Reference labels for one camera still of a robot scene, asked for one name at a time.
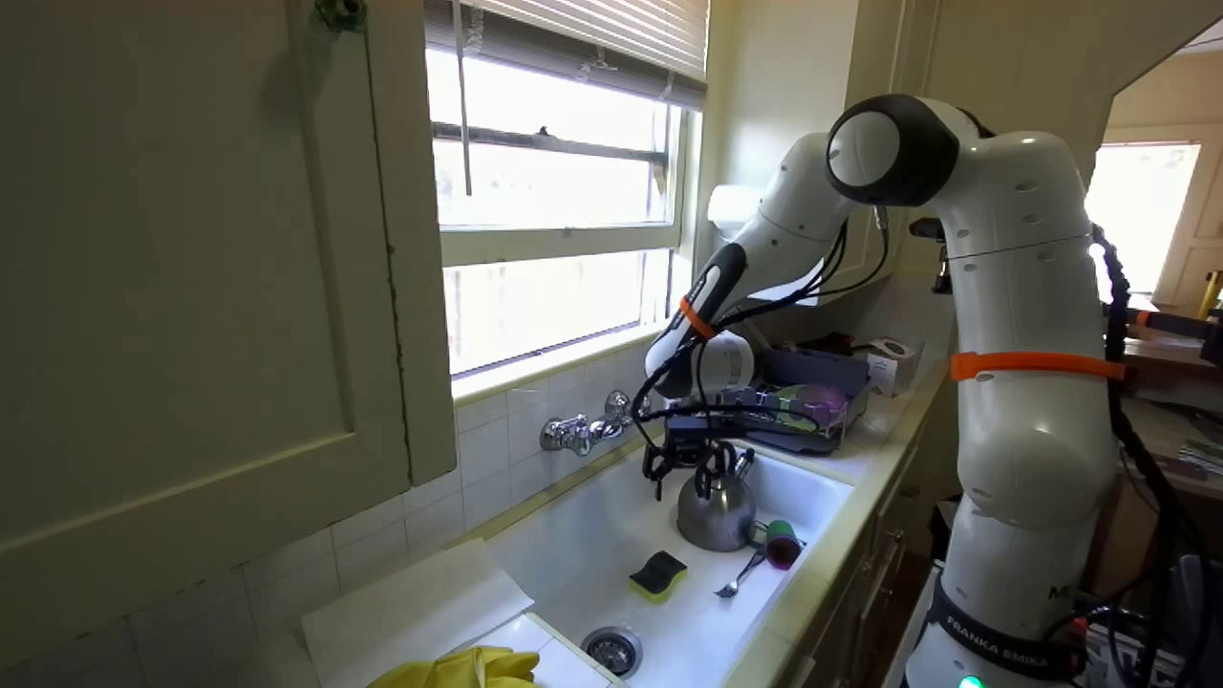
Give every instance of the countertop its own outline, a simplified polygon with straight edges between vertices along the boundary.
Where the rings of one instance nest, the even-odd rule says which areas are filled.
[[[758,620],[754,637],[743,646],[735,671],[725,685],[759,688],[759,685],[795,685],[801,680],[801,637],[809,636],[820,604],[828,599],[838,578],[847,564],[853,547],[861,544],[870,511],[889,494],[893,479],[901,473],[904,459],[915,456],[918,428],[943,383],[943,357],[923,353],[915,383],[885,399],[870,395],[866,409],[861,413],[855,428],[828,459],[787,459],[791,468],[838,479],[853,484],[847,503],[838,511],[828,532],[818,538],[818,549],[791,568],[785,592],[769,599]],[[545,498],[529,501],[508,515],[521,521],[529,510],[543,510]],[[301,637],[267,641],[256,648],[248,664],[218,680],[225,688],[308,688],[316,671]]]

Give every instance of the silver faucet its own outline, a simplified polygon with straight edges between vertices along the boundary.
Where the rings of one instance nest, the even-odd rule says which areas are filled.
[[[572,451],[572,456],[594,456],[600,442],[611,442],[625,431],[632,413],[625,413],[625,395],[611,390],[602,403],[602,417],[549,417],[539,428],[539,447],[543,451]]]

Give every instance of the white sink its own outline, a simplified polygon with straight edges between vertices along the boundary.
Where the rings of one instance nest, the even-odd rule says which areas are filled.
[[[847,501],[847,484],[758,451],[749,469],[758,510],[791,521],[806,549],[791,568],[759,564],[735,599],[720,599],[715,590],[746,564],[749,549],[715,555],[681,538],[671,521],[684,482],[687,469],[669,473],[661,501],[653,501],[643,462],[625,459],[489,538],[495,564],[535,597],[535,615],[568,641],[580,646],[600,625],[622,625],[638,637],[643,664],[622,678],[625,685],[723,685],[769,599]],[[632,585],[653,549],[687,564],[665,604],[650,604]]]

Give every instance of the cabinet door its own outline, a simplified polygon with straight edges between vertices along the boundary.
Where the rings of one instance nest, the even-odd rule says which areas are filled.
[[[307,0],[2,8],[0,664],[401,494],[405,399],[451,419],[424,69],[377,162],[374,55]]]

